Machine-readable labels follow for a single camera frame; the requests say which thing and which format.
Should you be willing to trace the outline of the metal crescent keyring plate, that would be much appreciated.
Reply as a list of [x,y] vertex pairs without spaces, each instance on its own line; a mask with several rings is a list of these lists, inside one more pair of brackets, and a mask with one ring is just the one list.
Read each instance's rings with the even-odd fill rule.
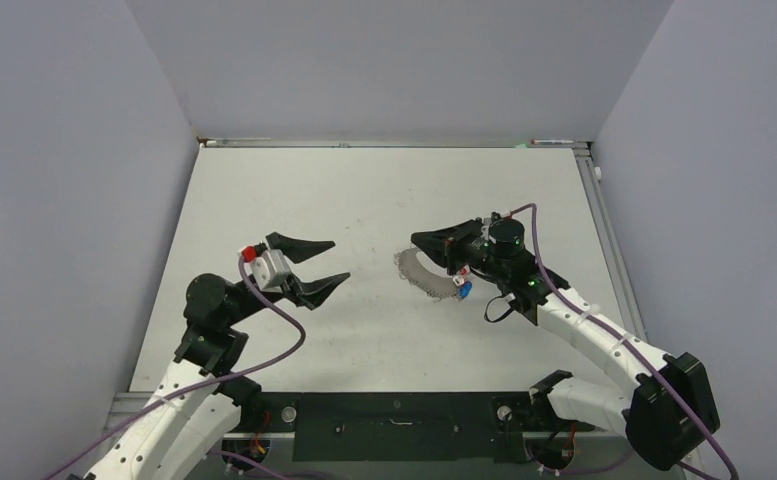
[[428,257],[416,247],[406,248],[394,255],[394,264],[401,279],[422,291],[434,300],[457,299],[459,287],[451,277],[429,271],[421,262],[420,255]]

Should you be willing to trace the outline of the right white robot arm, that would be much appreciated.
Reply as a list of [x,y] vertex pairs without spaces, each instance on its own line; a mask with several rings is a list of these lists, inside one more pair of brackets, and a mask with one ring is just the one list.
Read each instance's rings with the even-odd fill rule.
[[627,439],[649,465],[667,471],[712,438],[720,417],[705,366],[673,356],[592,308],[544,267],[510,217],[473,219],[415,232],[410,241],[450,276],[465,271],[495,285],[511,313],[559,337],[598,367],[611,387],[558,370],[533,386],[529,414],[543,428],[578,422]]

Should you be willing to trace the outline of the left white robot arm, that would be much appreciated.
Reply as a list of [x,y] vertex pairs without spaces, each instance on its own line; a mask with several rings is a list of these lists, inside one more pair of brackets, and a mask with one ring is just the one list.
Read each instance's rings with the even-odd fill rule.
[[[260,421],[260,385],[251,374],[297,353],[304,326],[278,305],[319,308],[350,275],[304,282],[292,270],[335,247],[331,240],[295,239],[278,232],[237,254],[240,281],[214,273],[196,276],[185,293],[186,329],[147,403],[84,449],[107,440],[109,451],[85,473],[87,479],[182,479],[226,433]],[[236,325],[268,309],[295,328],[298,338],[282,353],[238,370],[248,335]]]

